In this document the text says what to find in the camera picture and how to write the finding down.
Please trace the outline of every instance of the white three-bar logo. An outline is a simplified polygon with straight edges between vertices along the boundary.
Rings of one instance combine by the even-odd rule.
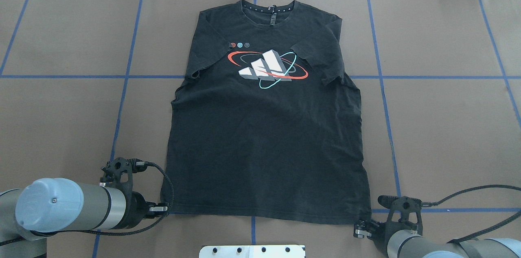
[[[262,58],[251,63],[251,67],[239,71],[239,75],[245,79],[266,80],[266,81],[291,81],[291,78],[284,78],[288,69],[284,66],[279,53],[269,50],[262,54]]]

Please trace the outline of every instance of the blue tape line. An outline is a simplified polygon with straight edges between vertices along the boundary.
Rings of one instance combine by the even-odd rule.
[[[256,245],[257,244],[257,239],[255,237],[255,217],[252,216],[252,245]]]
[[[183,79],[184,75],[1,75],[12,79]]]
[[[384,75],[384,79],[502,79],[502,76],[393,76]]]
[[[521,208],[423,208],[424,213],[518,212]],[[389,209],[373,209],[373,213],[389,213]]]
[[[184,79],[184,75],[129,75],[129,79]]]
[[[184,79],[184,75],[0,75],[0,78],[11,79]],[[352,79],[379,79],[374,75],[353,75]],[[393,76],[383,75],[383,79],[503,79],[502,76]],[[521,76],[507,76],[511,80],[519,80]]]
[[[123,79],[125,75],[2,75],[0,77],[13,79]]]
[[[96,235],[96,239],[94,240],[94,248],[93,248],[93,251],[92,251],[92,258],[96,258],[96,256],[97,256],[97,247],[99,245],[99,237],[100,237],[100,235],[97,234]]]
[[[374,20],[372,16],[371,0],[367,0],[367,7],[369,9],[369,19],[371,22],[372,42],[374,44],[374,54],[376,56],[376,67],[378,68],[378,77],[380,79],[380,89],[382,91],[383,111],[385,112],[385,122],[387,123],[387,135],[391,143],[392,162],[394,166],[394,182],[396,184],[396,195],[401,196],[400,178],[398,177],[398,165],[396,164],[396,153],[394,152],[394,142],[391,132],[391,121],[389,120],[389,110],[387,109],[387,98],[385,97],[385,89],[383,87],[382,67],[380,65],[380,54],[378,52],[378,44],[376,42],[376,31],[374,30]]]
[[[501,56],[499,55],[499,51],[497,51],[497,45],[495,44],[495,39],[492,34],[492,30],[490,29],[490,25],[487,19],[487,14],[485,13],[485,9],[483,6],[483,1],[479,1],[479,7],[482,9],[483,20],[485,22],[485,26],[487,27],[487,31],[490,36],[490,41],[492,42],[492,46],[494,48],[495,57],[497,58],[497,63],[499,63],[499,68],[501,69],[501,74],[503,75],[503,80],[505,80],[506,89],[508,90],[508,96],[510,97],[510,101],[512,102],[512,106],[514,108],[514,113],[516,114],[517,123],[521,128],[521,116],[519,115],[519,109],[517,109],[516,101],[514,100],[514,95],[512,94],[512,89],[510,88],[510,84],[508,83],[508,79],[506,77],[505,68],[503,67],[503,62],[501,61]]]
[[[136,23],[134,25],[134,35],[132,35],[132,44],[130,45],[130,54],[129,60],[127,63],[127,72],[125,74],[125,82],[123,83],[123,92],[121,93],[121,101],[119,102],[119,111],[118,111],[118,119],[116,121],[116,130],[114,132],[114,139],[112,140],[112,149],[110,151],[110,161],[114,159],[115,149],[116,149],[116,141],[118,139],[119,134],[119,126],[121,123],[121,110],[123,110],[123,102],[125,101],[125,95],[127,93],[127,85],[129,80],[130,66],[132,65],[132,55],[134,54],[134,45],[136,43],[136,36],[138,34],[138,26],[139,26],[139,17],[141,15],[141,6],[143,4],[143,0],[139,0],[138,5],[138,13],[136,15]]]
[[[380,76],[371,76],[371,75],[359,75],[359,76],[349,76],[351,79],[379,79]]]
[[[20,23],[22,22],[22,17],[24,16],[24,13],[26,12],[28,3],[29,3],[29,0],[26,0],[24,2],[24,6],[22,6],[20,16],[18,17],[18,21],[16,21],[15,30],[13,31],[13,35],[11,36],[9,45],[7,46],[7,50],[5,52],[5,56],[4,56],[4,60],[2,61],[2,65],[0,66],[0,75],[2,75],[2,72],[4,72],[5,64],[7,63],[7,58],[9,57],[9,52],[11,51],[11,47],[13,46],[13,43],[15,42],[16,33],[18,32],[18,27],[20,26]]]

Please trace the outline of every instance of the black t-shirt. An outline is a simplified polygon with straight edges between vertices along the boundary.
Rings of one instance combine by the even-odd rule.
[[[371,215],[342,20],[307,4],[202,11],[172,101],[174,212],[351,224]],[[162,200],[169,186],[163,184]]]

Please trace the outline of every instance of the cable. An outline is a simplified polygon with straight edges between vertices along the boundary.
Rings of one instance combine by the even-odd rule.
[[[489,188],[502,188],[502,189],[512,189],[512,190],[517,190],[517,191],[521,191],[521,188],[518,187],[518,186],[509,186],[509,185],[502,185],[502,184],[492,184],[492,185],[486,185],[486,186],[475,186],[474,188],[469,188],[469,189],[465,189],[465,190],[461,190],[461,191],[458,191],[452,195],[449,195],[445,198],[443,198],[442,200],[438,201],[438,202],[422,202],[422,207],[425,208],[425,207],[431,207],[431,206],[438,206],[440,205],[441,203],[447,201],[448,199],[450,198],[453,198],[453,197],[456,197],[460,194],[463,194],[463,193],[467,193],[467,192],[470,192],[470,191],[476,191],[476,190],[481,190],[481,189],[489,189]],[[497,230],[498,228],[508,224],[508,223],[511,223],[512,221],[515,221],[515,219],[517,219],[518,217],[521,216],[521,210],[519,212],[517,212],[516,214],[512,215],[511,217],[508,217],[508,219],[505,219],[504,221],[501,221],[500,223],[497,223],[489,228],[486,228],[484,230],[480,230],[479,232],[474,232],[473,234],[469,234],[468,236],[464,236],[463,238],[459,238],[459,239],[453,239],[451,241],[449,241],[449,243],[461,243],[461,242],[464,242],[464,241],[468,241],[470,239],[474,239],[476,238],[477,236],[480,236],[482,234],[487,234],[493,230]]]
[[[12,240],[7,240],[7,241],[3,241],[0,243],[0,247],[1,246],[4,246],[4,245],[9,245],[9,244],[12,244],[12,243],[16,243],[16,242],[20,242],[20,241],[24,241],[25,239],[22,238],[21,236],[19,236],[18,238],[15,238],[15,239],[12,239]]]
[[[173,206],[173,184],[168,175],[164,172],[164,170],[157,164],[152,162],[145,162],[145,165],[153,166],[156,169],[158,169],[164,176],[164,178],[167,180],[169,186],[170,186],[170,192],[171,192],[171,199],[170,202],[168,202],[168,210],[170,211]],[[154,226],[156,226],[160,221],[164,219],[164,217],[167,217],[169,215],[169,212],[167,212],[165,215],[162,215],[158,220],[156,220],[153,224],[142,228],[141,230],[134,230],[132,232],[98,232],[96,230],[62,230],[59,232],[84,232],[86,234],[99,234],[101,236],[128,236],[131,234],[139,234],[140,232],[144,232],[145,230],[150,230]]]

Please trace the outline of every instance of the metal bracket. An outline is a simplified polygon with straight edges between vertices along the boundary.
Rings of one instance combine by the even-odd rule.
[[[372,234],[367,230],[354,230],[353,236],[355,236],[355,238],[363,239],[364,236],[372,236]]]
[[[304,245],[204,246],[199,258],[306,258]]]

